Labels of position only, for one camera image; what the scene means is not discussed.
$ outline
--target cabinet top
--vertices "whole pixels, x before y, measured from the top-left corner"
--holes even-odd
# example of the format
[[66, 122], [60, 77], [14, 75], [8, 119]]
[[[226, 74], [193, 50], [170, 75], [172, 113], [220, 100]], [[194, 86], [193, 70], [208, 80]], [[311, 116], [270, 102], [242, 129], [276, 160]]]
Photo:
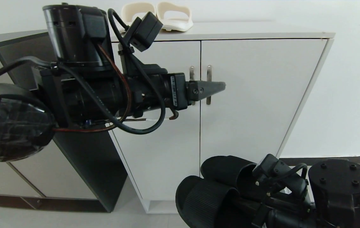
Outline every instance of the cabinet top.
[[[156, 41], [227, 39], [327, 39], [334, 32], [302, 28], [277, 22], [196, 22], [186, 32], [161, 30]], [[112, 42], [118, 39], [112, 34]]]

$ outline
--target robotic arm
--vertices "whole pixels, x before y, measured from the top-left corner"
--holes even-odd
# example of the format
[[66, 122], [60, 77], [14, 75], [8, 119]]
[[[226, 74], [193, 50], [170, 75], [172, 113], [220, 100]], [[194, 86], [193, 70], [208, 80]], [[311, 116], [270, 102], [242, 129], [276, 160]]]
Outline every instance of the robotic arm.
[[[169, 73], [157, 64], [143, 64], [134, 48], [148, 49], [162, 23], [151, 12], [127, 26], [114, 10], [49, 5], [43, 7], [57, 62], [23, 57], [0, 69], [0, 76], [24, 63], [34, 64], [37, 89], [0, 84], [0, 161], [28, 157], [46, 146], [55, 131], [92, 133], [120, 128], [147, 134], [165, 120], [166, 108], [186, 109], [225, 89], [224, 82], [186, 81], [184, 73]], [[114, 17], [124, 27], [122, 36]], [[108, 21], [119, 40], [123, 72], [114, 63]], [[145, 121], [143, 113], [160, 109], [156, 123], [134, 129], [124, 121]]]

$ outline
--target white wall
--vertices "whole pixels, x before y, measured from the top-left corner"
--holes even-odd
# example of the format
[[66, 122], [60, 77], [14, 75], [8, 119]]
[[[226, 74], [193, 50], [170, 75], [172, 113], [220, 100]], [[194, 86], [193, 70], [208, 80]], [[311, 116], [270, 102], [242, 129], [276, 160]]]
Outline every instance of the white wall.
[[[275, 20], [336, 32], [332, 50], [282, 156], [360, 155], [360, 1], [173, 2], [190, 6], [195, 22]], [[125, 1], [69, 3], [112, 7], [119, 12]], [[45, 29], [41, 7], [47, 4], [60, 1], [0, 0], [0, 33]]]

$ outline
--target white cabinet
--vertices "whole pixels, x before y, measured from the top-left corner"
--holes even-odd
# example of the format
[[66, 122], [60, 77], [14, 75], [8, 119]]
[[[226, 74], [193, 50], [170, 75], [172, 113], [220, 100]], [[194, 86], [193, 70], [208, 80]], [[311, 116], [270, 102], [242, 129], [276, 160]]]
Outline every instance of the white cabinet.
[[[135, 190], [148, 213], [176, 213], [175, 190], [216, 155], [258, 162], [280, 156], [325, 61], [334, 33], [274, 22], [195, 23], [187, 32], [162, 32], [151, 48], [135, 52], [144, 63], [170, 73], [196, 69], [196, 79], [227, 84], [154, 133], [111, 133]], [[119, 56], [115, 62], [120, 65]], [[159, 111], [146, 112], [158, 118]], [[126, 123], [145, 128], [153, 123]]]
[[201, 162], [276, 155], [313, 76], [326, 39], [202, 41], [202, 80], [226, 82], [201, 105]]
[[[145, 52], [135, 52], [143, 63], [157, 63], [170, 73], [184, 72], [189, 80], [189, 68], [195, 68], [200, 78], [200, 42], [155, 42]], [[119, 56], [115, 63], [121, 69]], [[130, 171], [128, 175], [144, 200], [174, 200], [177, 185], [189, 175], [199, 175], [199, 123], [200, 105], [180, 111], [176, 120], [165, 120], [156, 131], [146, 135], [133, 135], [113, 130], [117, 150]], [[143, 118], [158, 119], [160, 110], [144, 113]], [[172, 113], [166, 109], [166, 118]], [[125, 122], [128, 126], [145, 129], [155, 122]]]

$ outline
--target black slipper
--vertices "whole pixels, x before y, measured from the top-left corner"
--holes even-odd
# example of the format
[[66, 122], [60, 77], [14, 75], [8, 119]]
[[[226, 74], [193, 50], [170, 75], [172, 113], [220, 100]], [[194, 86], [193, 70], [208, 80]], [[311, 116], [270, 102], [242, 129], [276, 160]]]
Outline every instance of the black slipper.
[[256, 163], [239, 157], [215, 156], [205, 160], [200, 171], [205, 179], [236, 188], [243, 198], [261, 200], [265, 192], [252, 176], [255, 167]]
[[176, 206], [191, 228], [249, 228], [252, 219], [232, 204], [239, 198], [230, 186], [189, 176], [176, 191]]

